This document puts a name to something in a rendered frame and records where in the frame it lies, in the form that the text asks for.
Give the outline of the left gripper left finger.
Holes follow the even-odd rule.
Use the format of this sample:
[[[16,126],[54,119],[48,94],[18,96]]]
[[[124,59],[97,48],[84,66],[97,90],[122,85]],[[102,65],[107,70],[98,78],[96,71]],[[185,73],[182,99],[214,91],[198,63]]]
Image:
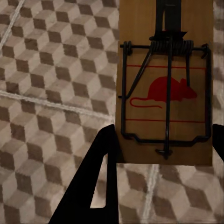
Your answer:
[[[90,208],[105,154],[106,206]],[[114,124],[98,132],[49,224],[119,224]]]

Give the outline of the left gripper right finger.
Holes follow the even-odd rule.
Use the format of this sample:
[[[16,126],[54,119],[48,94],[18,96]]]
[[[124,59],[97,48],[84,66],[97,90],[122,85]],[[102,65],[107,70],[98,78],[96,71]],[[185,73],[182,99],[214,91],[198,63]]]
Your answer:
[[[224,126],[213,125],[212,145],[224,162]]]

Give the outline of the mousetrap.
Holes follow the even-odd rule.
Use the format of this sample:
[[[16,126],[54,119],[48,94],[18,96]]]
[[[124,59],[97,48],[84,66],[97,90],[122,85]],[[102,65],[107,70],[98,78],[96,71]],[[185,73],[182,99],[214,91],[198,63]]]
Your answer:
[[[214,0],[119,0],[116,163],[213,166]]]

